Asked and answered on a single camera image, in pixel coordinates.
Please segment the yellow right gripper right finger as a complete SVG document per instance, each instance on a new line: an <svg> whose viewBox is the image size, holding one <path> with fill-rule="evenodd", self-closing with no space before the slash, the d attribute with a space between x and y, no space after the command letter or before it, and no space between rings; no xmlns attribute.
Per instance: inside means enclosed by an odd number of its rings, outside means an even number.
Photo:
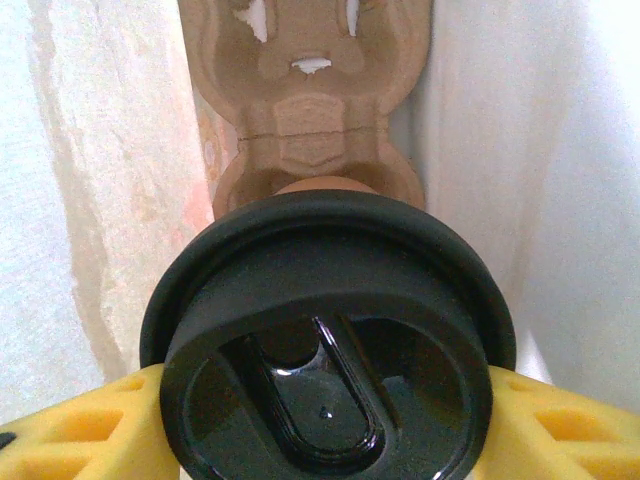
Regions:
<svg viewBox="0 0 640 480"><path fill-rule="evenodd" d="M639 417L492 366L493 411L475 479L637 479Z"/></svg>

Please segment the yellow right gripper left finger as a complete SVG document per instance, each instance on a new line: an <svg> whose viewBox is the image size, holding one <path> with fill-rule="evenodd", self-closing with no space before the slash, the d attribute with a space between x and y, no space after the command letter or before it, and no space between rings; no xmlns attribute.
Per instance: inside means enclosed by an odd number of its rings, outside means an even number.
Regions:
<svg viewBox="0 0 640 480"><path fill-rule="evenodd" d="M1 427L3 479L178 479L161 364Z"/></svg>

